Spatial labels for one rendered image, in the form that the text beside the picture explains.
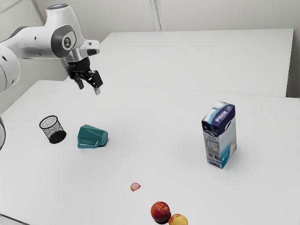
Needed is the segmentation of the teal faceted mug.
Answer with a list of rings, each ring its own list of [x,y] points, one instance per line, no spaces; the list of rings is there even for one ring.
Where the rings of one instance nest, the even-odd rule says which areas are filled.
[[[77,136],[77,147],[84,148],[98,148],[107,144],[108,132],[99,128],[83,125],[80,127]]]

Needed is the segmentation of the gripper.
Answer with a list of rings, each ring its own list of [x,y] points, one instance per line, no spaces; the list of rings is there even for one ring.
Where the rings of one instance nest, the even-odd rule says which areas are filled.
[[[84,58],[77,62],[68,62],[67,71],[70,79],[75,80],[79,89],[84,88],[82,79],[94,88],[95,94],[101,93],[100,87],[103,85],[102,78],[97,70],[91,71],[90,59]]]

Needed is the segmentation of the yellow red apple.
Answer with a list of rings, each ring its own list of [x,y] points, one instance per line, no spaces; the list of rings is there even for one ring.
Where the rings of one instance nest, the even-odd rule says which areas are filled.
[[[188,219],[179,213],[173,214],[169,220],[168,220],[169,225],[188,225]]]

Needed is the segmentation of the black mesh pen holder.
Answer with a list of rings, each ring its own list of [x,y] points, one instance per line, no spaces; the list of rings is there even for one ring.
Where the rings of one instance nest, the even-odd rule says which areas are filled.
[[[60,124],[58,117],[55,115],[50,115],[42,119],[39,127],[52,144],[62,142],[67,136],[67,133]]]

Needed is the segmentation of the blue and white carton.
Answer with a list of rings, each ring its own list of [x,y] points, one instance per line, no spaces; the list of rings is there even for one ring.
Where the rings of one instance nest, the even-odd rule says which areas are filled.
[[[202,119],[207,162],[224,168],[237,149],[235,105],[218,101]]]

